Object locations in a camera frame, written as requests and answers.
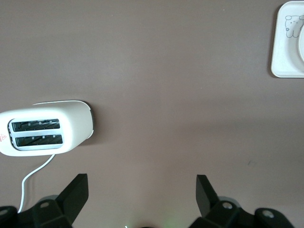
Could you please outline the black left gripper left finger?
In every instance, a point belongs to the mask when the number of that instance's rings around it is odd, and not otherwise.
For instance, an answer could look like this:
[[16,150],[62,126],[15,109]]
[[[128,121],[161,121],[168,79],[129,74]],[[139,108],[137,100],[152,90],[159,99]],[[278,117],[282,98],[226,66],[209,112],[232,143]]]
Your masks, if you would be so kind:
[[78,174],[55,199],[43,200],[32,208],[34,227],[71,228],[88,195],[88,176]]

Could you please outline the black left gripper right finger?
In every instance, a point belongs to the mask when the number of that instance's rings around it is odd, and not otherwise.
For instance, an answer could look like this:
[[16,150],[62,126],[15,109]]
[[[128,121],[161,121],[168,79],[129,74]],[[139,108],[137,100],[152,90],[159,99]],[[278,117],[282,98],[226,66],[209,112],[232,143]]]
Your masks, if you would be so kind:
[[231,201],[220,200],[206,175],[196,177],[196,202],[201,213],[191,228],[233,228],[239,216]]

